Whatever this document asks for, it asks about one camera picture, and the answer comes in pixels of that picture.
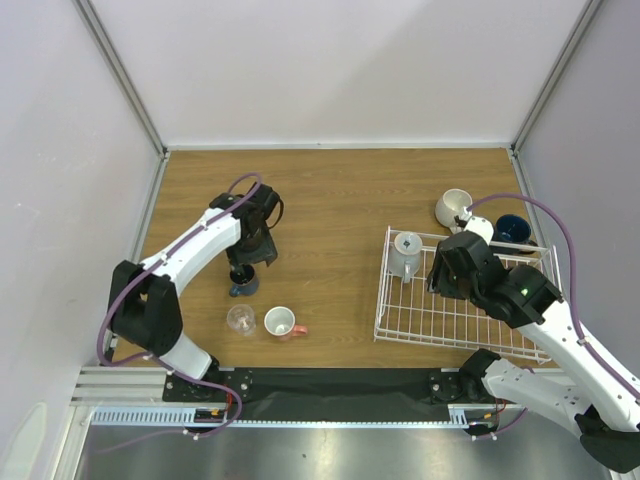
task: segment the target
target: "clear glass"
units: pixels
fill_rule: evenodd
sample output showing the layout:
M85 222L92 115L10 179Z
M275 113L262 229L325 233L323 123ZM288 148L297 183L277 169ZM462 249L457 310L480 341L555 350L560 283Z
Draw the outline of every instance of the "clear glass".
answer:
M227 323L240 335L251 335L256 331L256 314L249 305L231 307Z

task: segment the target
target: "metal floor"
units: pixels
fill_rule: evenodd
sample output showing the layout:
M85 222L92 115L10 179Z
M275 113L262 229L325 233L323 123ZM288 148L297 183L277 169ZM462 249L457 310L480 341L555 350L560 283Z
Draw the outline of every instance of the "metal floor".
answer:
M151 431L92 427L85 450ZM444 429L230 428L198 442L164 435L109 454L85 452L81 465L77 480L611 478L576 438L534 414L495 442Z

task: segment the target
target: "white mug with orange handle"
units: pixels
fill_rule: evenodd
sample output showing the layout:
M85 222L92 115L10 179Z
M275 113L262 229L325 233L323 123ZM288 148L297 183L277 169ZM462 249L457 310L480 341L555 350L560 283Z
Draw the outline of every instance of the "white mug with orange handle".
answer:
M296 325L296 316L287 307L273 307L264 316L264 327L279 340L289 340L309 333L309 329Z

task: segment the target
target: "orange handle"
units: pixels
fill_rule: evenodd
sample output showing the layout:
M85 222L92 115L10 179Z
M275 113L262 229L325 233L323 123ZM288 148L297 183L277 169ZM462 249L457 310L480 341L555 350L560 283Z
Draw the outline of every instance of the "orange handle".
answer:
M295 325L293 327L293 336L300 337L309 333L309 329L303 325Z

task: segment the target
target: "mug handle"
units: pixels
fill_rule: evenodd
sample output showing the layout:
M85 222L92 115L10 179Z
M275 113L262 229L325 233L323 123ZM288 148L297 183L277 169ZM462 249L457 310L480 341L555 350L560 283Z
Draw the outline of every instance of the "mug handle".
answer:
M535 240L529 240L527 241L526 245L531 245L532 247L537 247L538 244L535 242ZM520 250L518 252L521 255L531 255L532 253L536 253L536 252L532 252L531 250Z
M411 281L411 264L404 262L404 271L402 272L402 283L409 283Z
M303 335L306 335L307 333L309 333L309 329L304 325L294 325L293 327L294 337L301 337Z

